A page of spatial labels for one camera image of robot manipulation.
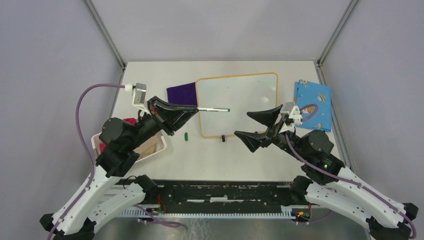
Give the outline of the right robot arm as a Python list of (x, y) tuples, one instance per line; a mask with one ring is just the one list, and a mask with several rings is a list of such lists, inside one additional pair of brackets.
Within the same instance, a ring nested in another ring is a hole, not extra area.
[(275, 145), (302, 162), (303, 176), (297, 176), (289, 189), (295, 204), (304, 201), (325, 207), (356, 222), (375, 240), (413, 240), (417, 230), (413, 220), (418, 207), (395, 201), (358, 177), (332, 154), (334, 144), (328, 135), (315, 129), (298, 136), (296, 126), (317, 112), (315, 103), (307, 116), (303, 108), (286, 102), (273, 109), (249, 111), (247, 115), (266, 127), (262, 133), (235, 131), (251, 152)]

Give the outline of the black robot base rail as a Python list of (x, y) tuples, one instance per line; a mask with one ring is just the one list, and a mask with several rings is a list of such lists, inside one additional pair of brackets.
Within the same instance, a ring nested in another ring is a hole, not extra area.
[(156, 179), (140, 202), (166, 214), (276, 214), (282, 207), (307, 206), (289, 181), (201, 181)]

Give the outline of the yellow framed whiteboard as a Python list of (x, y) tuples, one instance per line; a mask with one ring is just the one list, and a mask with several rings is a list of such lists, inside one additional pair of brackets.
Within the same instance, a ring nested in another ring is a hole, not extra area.
[(263, 132), (266, 127), (247, 112), (273, 109), (278, 103), (279, 77), (275, 72), (200, 78), (195, 82), (197, 104), (206, 108), (226, 108), (228, 112), (201, 111), (201, 135), (214, 138), (234, 131)]

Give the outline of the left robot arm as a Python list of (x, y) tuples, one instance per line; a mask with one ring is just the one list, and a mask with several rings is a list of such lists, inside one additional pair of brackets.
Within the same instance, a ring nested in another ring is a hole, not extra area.
[(135, 124), (120, 118), (108, 119), (99, 139), (105, 144), (94, 169), (72, 198), (57, 212), (45, 214), (40, 223), (49, 232), (48, 239), (91, 240), (110, 220), (138, 203), (153, 203), (156, 184), (148, 176), (136, 177), (126, 189), (109, 200), (100, 199), (123, 178), (139, 159), (135, 149), (160, 131), (169, 136), (179, 130), (199, 109), (195, 105), (172, 104), (154, 96), (147, 101), (133, 100), (144, 114)]

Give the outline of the green capped whiteboard marker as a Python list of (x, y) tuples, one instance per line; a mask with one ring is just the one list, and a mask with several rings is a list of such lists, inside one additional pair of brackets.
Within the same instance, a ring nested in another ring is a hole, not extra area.
[(230, 112), (229, 108), (197, 107), (200, 112)]

